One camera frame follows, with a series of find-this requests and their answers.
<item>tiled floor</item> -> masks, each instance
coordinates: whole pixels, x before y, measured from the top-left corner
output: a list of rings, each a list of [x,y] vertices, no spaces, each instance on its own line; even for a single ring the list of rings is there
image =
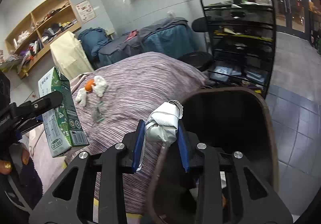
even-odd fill
[[[278,149],[279,196],[292,214],[301,215],[321,186],[321,106],[276,85],[266,102]]]
[[[308,41],[277,33],[271,84],[321,104],[321,56]]]

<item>cream cloth cover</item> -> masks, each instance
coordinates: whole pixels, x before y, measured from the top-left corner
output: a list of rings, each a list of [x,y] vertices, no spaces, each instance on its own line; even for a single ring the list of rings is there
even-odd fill
[[[69,80],[79,74],[94,71],[81,43],[70,31],[51,43],[50,49],[55,66]]]

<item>poster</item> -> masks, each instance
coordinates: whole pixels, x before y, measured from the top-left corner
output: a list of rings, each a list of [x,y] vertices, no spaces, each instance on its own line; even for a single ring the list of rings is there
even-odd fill
[[[83,2],[77,4],[76,9],[83,24],[96,17],[89,0],[84,0]]]

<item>hand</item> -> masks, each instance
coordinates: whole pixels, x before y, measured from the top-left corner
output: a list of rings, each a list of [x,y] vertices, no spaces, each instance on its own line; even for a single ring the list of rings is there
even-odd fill
[[[22,163],[24,165],[27,165],[29,162],[29,158],[30,158],[30,155],[28,150],[26,150],[25,147],[23,147],[22,156],[21,156]],[[0,173],[7,175],[11,171],[12,171],[11,163],[9,161],[0,160]]]

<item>finger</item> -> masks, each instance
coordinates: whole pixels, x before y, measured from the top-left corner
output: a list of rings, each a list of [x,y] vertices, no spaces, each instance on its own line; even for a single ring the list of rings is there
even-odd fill
[[[225,208],[226,199],[225,199],[224,195],[222,195],[222,205],[223,205],[223,208]]]
[[[12,171],[12,166],[9,161],[0,160],[0,173],[9,174]]]
[[[30,154],[26,149],[22,150],[22,162],[27,165],[29,162]]]

